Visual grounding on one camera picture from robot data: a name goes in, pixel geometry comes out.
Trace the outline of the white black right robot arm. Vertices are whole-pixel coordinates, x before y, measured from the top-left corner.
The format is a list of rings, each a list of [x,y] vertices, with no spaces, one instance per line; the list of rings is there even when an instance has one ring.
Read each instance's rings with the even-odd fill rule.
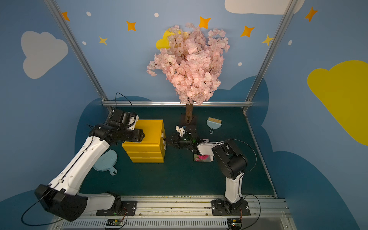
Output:
[[[225,200],[228,204],[238,204],[242,199],[241,185],[248,160],[243,156],[235,139],[211,142],[191,135],[175,134],[165,139],[166,143],[177,148],[186,149],[198,156],[214,157],[218,161],[222,174],[226,177]]]

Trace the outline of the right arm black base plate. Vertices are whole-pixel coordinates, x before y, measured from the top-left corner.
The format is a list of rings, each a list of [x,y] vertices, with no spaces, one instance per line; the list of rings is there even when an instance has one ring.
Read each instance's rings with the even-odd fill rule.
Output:
[[[229,201],[216,198],[211,201],[211,209],[213,216],[250,216],[250,208],[248,202],[239,200],[232,204]]]

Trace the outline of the yellow plastic drawer cabinet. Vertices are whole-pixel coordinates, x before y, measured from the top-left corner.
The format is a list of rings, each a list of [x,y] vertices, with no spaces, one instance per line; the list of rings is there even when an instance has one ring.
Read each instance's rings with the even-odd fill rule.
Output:
[[[133,163],[163,163],[166,151],[166,134],[163,120],[139,120],[136,128],[142,129],[142,142],[125,142],[123,149]]]

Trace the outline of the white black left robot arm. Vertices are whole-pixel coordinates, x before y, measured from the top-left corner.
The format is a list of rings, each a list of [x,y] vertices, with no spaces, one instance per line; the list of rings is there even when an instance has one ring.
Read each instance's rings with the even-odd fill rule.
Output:
[[[118,128],[97,124],[71,162],[48,185],[39,185],[35,196],[42,208],[67,221],[74,221],[92,211],[119,212],[121,197],[111,193],[79,193],[88,172],[113,144],[122,141],[142,142],[142,129]]]

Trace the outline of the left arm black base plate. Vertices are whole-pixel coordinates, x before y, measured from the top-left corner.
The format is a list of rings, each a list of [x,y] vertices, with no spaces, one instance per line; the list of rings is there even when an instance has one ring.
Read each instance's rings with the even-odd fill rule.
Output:
[[[98,210],[96,216],[135,216],[137,201],[118,201],[110,209]]]

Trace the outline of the pink flower seed bag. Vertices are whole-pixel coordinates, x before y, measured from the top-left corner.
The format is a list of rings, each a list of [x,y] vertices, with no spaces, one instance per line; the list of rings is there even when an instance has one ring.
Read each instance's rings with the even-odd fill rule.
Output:
[[[213,156],[194,154],[194,162],[212,162]]]

